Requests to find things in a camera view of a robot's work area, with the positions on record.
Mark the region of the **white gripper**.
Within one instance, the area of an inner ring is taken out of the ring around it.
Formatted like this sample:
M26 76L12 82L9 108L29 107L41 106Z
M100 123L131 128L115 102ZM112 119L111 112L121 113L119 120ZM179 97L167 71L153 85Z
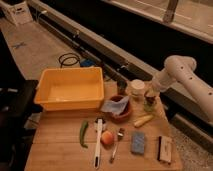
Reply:
M151 83L148 85L145 96L155 98L161 92L165 92L166 90L166 78L157 74L152 78Z

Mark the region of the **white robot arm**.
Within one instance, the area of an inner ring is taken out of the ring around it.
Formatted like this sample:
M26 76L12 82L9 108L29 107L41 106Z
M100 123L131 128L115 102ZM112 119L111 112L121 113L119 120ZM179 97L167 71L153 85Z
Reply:
M151 87L154 92L165 92L175 82L180 83L213 122L213 87L194 73L196 67L193 57L171 55L165 59L164 68L152 77Z

